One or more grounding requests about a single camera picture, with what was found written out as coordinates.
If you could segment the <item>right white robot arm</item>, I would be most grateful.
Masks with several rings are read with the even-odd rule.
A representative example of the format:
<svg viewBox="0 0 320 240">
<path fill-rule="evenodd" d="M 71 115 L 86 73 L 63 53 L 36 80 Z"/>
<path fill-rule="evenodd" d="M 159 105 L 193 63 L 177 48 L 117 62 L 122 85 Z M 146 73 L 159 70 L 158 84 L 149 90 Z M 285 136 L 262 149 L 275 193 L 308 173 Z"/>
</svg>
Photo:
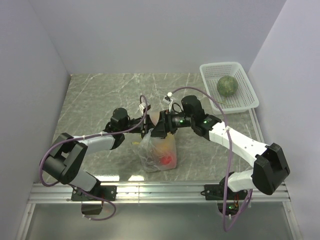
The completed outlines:
<svg viewBox="0 0 320 240">
<path fill-rule="evenodd" d="M 283 149 L 276 143 L 267 145 L 255 141 L 226 126 L 214 115 L 205 113 L 201 102 L 194 95 L 181 100 L 182 111 L 175 113 L 163 110 L 158 123 L 151 131 L 153 138 L 165 138 L 179 128 L 190 127 L 206 140 L 217 143 L 243 158 L 253 169 L 229 174 L 227 183 L 220 187 L 220 194 L 226 200 L 233 199 L 238 192 L 258 189 L 265 195 L 272 195 L 290 175 L 291 171 Z"/>
</svg>

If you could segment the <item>clear plastic bag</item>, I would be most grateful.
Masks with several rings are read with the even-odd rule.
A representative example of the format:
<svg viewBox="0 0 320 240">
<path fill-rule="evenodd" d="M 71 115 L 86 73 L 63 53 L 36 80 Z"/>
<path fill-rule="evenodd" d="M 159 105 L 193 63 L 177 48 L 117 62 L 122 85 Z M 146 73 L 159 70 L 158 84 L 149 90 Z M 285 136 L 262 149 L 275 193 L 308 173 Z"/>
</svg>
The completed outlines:
<svg viewBox="0 0 320 240">
<path fill-rule="evenodd" d="M 174 135 L 168 133 L 166 138 L 151 137 L 151 131 L 152 129 L 133 148 L 134 153 L 138 155 L 140 159 L 143 169 L 150 173 L 175 169 L 177 166 L 177 149 Z M 171 152 L 163 154 L 156 150 L 156 144 L 163 141 L 171 142 Z M 160 158 L 168 155 L 172 156 L 172 163 L 168 165 L 162 165 Z"/>
</svg>

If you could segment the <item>bright red fake apple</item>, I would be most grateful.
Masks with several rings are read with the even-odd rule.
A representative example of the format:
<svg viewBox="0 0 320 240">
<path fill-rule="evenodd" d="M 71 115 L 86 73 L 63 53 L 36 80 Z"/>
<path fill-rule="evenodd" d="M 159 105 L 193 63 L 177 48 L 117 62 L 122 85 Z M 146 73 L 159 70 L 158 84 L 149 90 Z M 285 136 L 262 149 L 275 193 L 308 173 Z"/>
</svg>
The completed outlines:
<svg viewBox="0 0 320 240">
<path fill-rule="evenodd" d="M 165 166 L 165 165 L 171 164 L 173 162 L 173 160 L 174 159 L 171 155 L 165 155 L 160 158 L 160 163 Z"/>
</svg>

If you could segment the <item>fake orange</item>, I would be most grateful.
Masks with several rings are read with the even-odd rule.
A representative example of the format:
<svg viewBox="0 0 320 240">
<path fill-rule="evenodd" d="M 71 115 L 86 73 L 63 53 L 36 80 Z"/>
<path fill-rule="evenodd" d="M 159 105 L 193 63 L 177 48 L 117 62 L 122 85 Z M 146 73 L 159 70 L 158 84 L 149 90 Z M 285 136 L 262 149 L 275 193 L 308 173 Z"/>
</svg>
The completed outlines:
<svg viewBox="0 0 320 240">
<path fill-rule="evenodd" d="M 172 143 L 168 142 L 168 141 L 158 142 L 155 145 L 155 148 L 159 153 L 163 153 L 163 154 L 166 154 L 166 153 L 169 153 L 169 152 L 173 151 Z"/>
</svg>

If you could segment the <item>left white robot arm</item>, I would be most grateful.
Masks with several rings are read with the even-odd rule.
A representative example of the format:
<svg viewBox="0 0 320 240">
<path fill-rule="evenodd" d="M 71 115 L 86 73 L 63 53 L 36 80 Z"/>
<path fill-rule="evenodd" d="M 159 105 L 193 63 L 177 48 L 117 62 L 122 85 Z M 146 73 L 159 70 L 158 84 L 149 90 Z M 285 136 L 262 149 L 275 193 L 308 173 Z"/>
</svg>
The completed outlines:
<svg viewBox="0 0 320 240">
<path fill-rule="evenodd" d="M 142 116 L 129 118 L 126 109 L 119 107 L 112 113 L 110 122 L 100 133 L 84 136 L 72 136 L 62 133 L 45 153 L 39 164 L 39 178 L 46 187 L 58 183 L 83 190 L 89 201 L 97 200 L 101 195 L 101 182 L 90 173 L 81 169 L 85 156 L 118 148 L 125 140 L 126 133 L 145 134 L 149 105 L 140 104 Z"/>
</svg>

